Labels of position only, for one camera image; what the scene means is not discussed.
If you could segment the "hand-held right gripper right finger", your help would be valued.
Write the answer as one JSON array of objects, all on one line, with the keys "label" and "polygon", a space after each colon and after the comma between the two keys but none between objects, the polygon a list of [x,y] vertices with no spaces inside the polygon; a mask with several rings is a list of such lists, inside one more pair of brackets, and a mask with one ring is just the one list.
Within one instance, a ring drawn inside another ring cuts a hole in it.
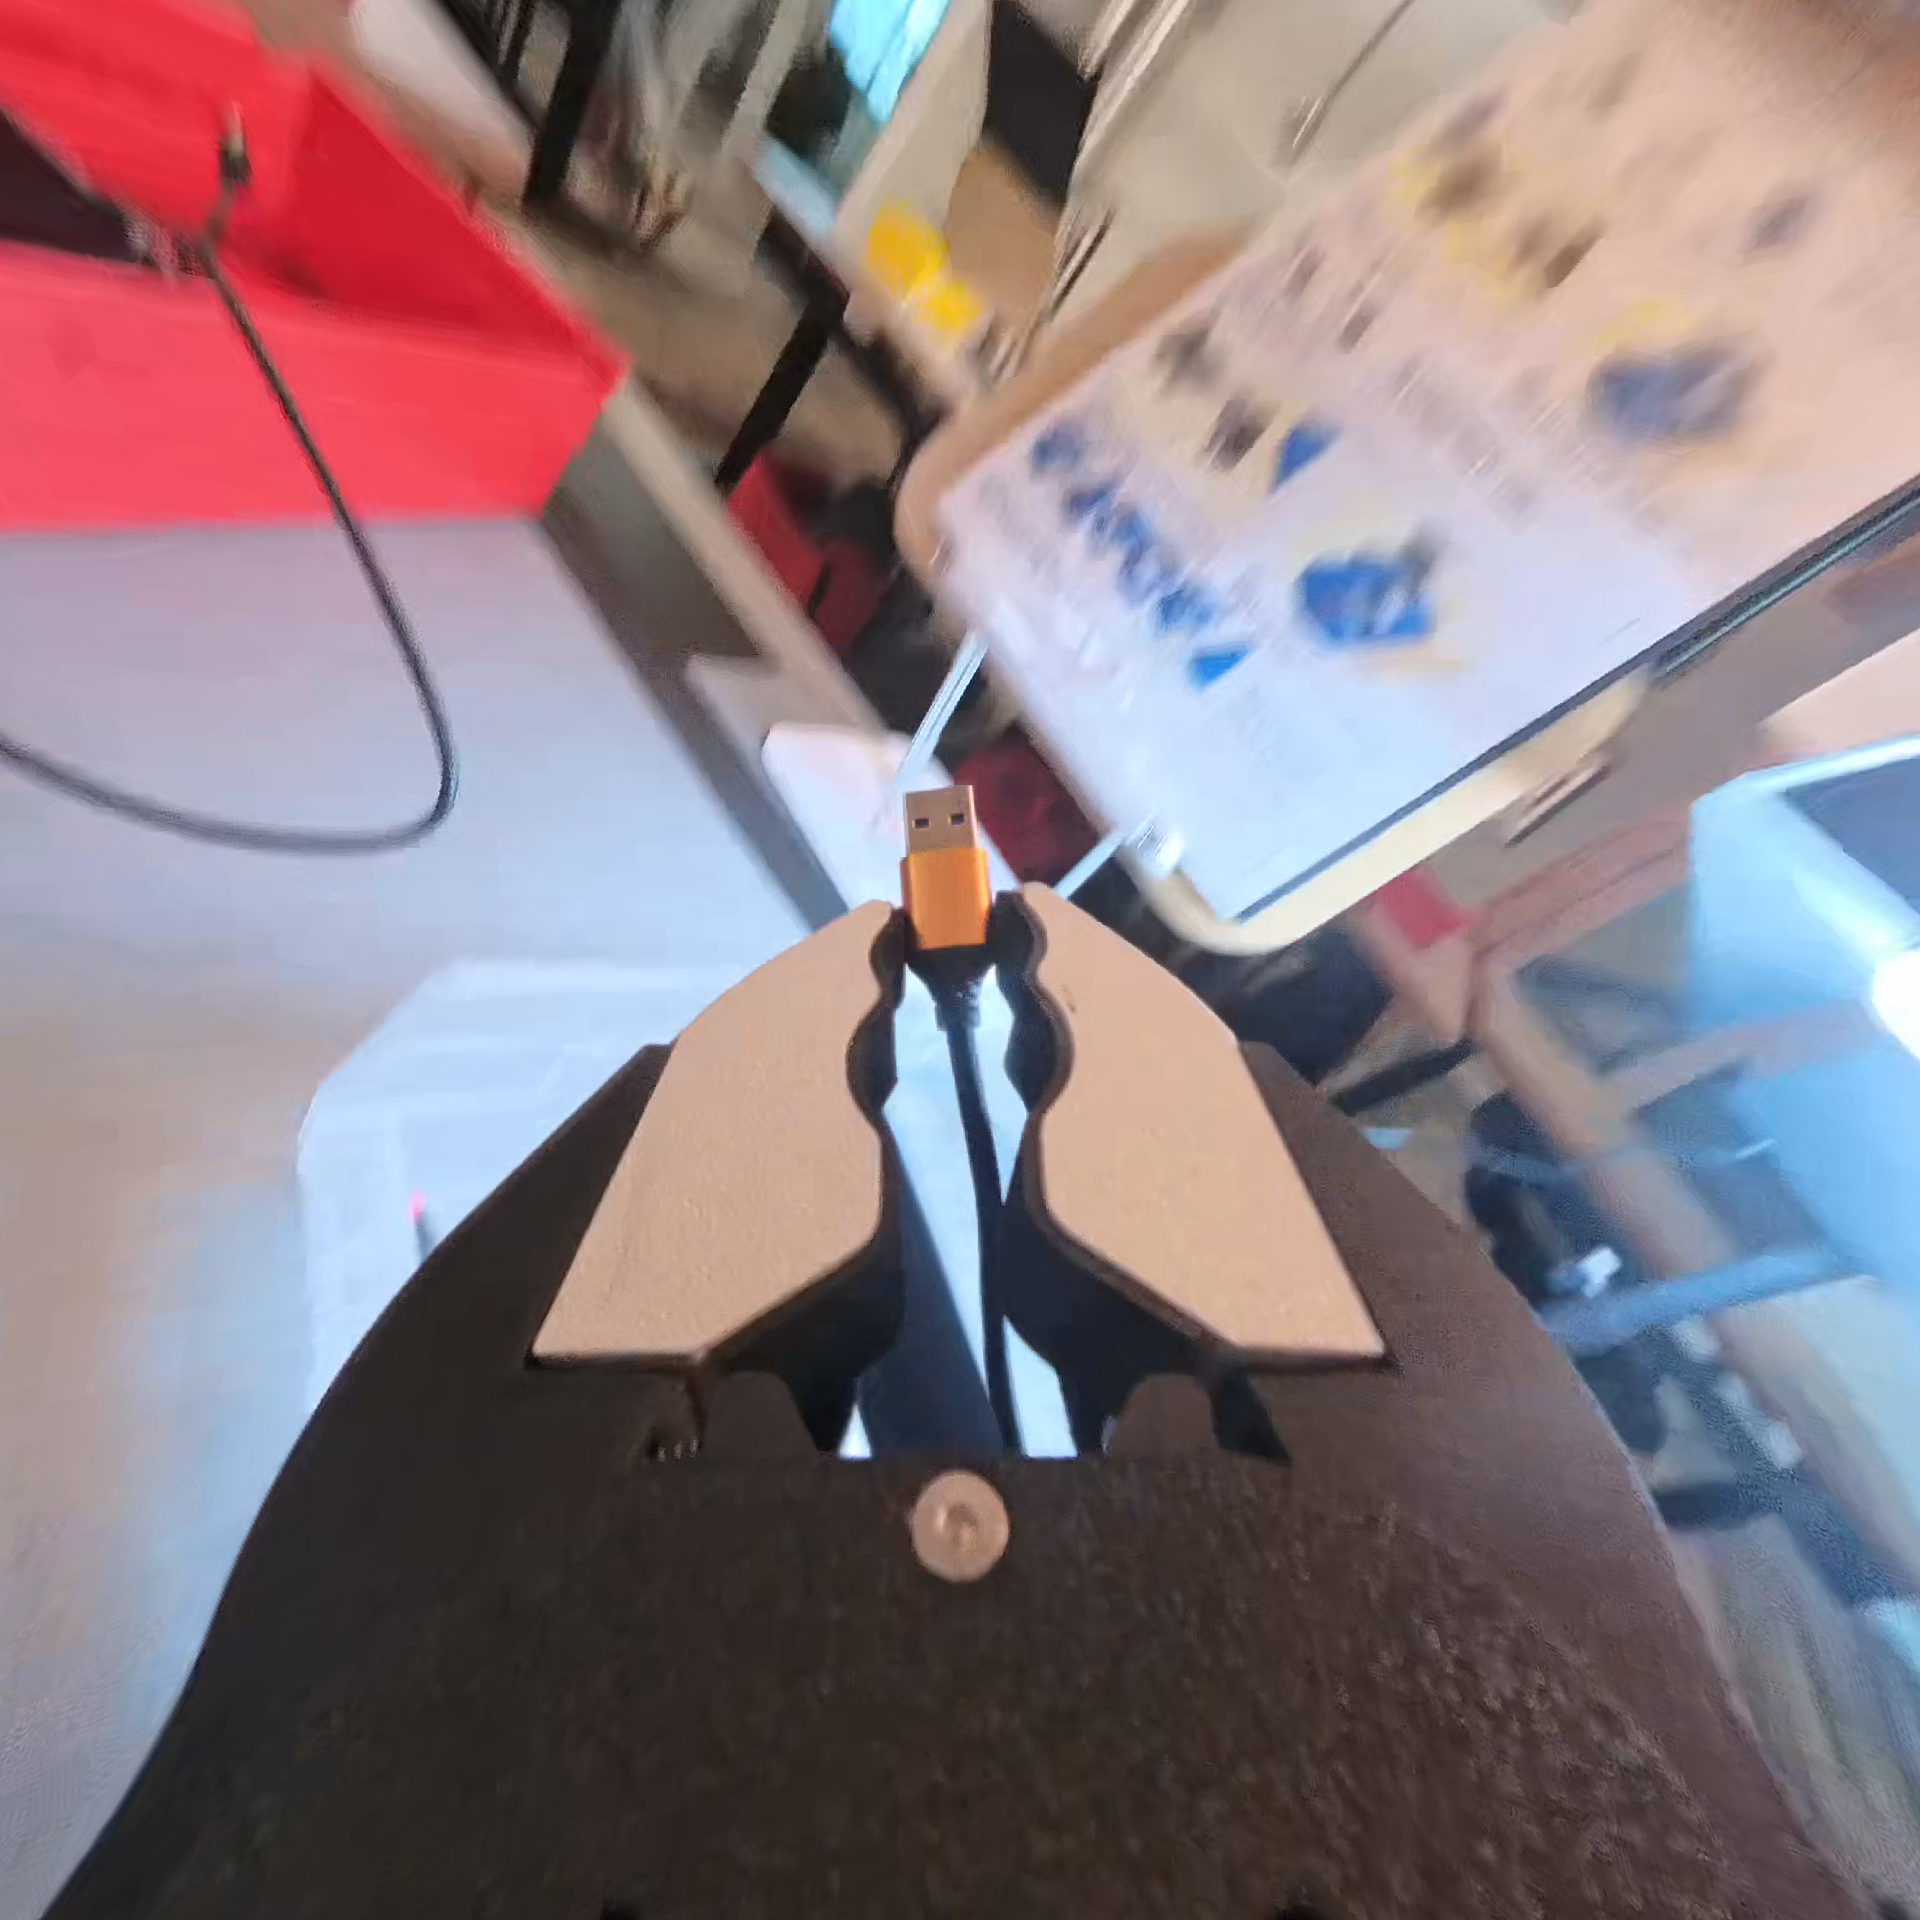
[{"label": "hand-held right gripper right finger", "polygon": [[998,900],[1024,1126],[1006,1315],[1097,1449],[1138,1386],[1376,1370],[1385,1339],[1249,1052],[1187,986],[1044,884]]}]

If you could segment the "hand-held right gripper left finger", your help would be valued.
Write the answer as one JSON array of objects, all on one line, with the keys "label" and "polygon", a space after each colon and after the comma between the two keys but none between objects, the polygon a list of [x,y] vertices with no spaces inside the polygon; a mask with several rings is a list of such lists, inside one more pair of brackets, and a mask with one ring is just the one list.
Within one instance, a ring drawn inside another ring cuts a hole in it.
[{"label": "hand-held right gripper left finger", "polygon": [[819,1449],[905,1319],[896,1086],[904,921],[863,903],[712,1001],[670,1044],[532,1342],[543,1370],[631,1364],[698,1409],[770,1376]]}]

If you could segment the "clear plastic bin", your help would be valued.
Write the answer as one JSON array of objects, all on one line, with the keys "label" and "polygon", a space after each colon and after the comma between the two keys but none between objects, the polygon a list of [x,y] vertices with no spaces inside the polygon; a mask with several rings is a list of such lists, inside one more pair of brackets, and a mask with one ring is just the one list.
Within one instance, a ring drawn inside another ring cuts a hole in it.
[{"label": "clear plastic bin", "polygon": [[305,1409],[446,1236],[736,967],[463,962],[424,982],[314,1095],[297,1140]]}]

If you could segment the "red plastic bin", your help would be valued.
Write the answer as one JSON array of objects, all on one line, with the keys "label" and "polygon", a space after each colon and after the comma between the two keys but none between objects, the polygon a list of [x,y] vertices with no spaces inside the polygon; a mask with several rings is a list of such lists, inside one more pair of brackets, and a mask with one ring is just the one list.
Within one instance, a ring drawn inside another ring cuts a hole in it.
[{"label": "red plastic bin", "polygon": [[[7,121],[163,238],[220,146],[220,264],[364,520],[532,518],[627,362],[332,65],[222,6],[3,6]],[[216,288],[6,242],[6,532],[308,523],[320,483]]]}]

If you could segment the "red backpack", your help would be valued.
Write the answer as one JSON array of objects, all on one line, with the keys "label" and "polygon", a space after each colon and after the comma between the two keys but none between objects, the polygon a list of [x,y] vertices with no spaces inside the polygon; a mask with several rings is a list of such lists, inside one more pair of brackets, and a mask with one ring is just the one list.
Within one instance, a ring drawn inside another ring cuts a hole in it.
[{"label": "red backpack", "polygon": [[769,449],[736,481],[728,514],[819,640],[849,656],[899,576],[892,490]]}]

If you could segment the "yellow bin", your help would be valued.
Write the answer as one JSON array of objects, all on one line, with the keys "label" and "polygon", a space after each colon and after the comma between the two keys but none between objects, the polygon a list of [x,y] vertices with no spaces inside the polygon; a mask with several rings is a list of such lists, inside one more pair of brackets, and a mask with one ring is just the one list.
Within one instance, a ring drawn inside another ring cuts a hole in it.
[{"label": "yellow bin", "polygon": [[873,214],[859,260],[873,283],[930,338],[959,348],[988,324],[988,307],[954,268],[943,228],[913,206],[892,202]]}]

